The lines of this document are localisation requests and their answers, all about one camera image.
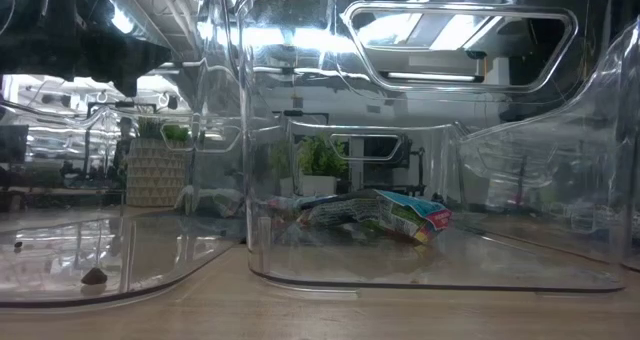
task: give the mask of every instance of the wooden table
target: wooden table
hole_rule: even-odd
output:
[[[71,314],[0,315],[2,339],[640,339],[640,275],[605,295],[265,283],[236,247],[155,298]]]

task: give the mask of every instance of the clear plastic container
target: clear plastic container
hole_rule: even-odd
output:
[[[0,307],[172,286],[246,237],[226,0],[0,0]]]
[[[250,267],[624,287],[639,0],[240,0]]]

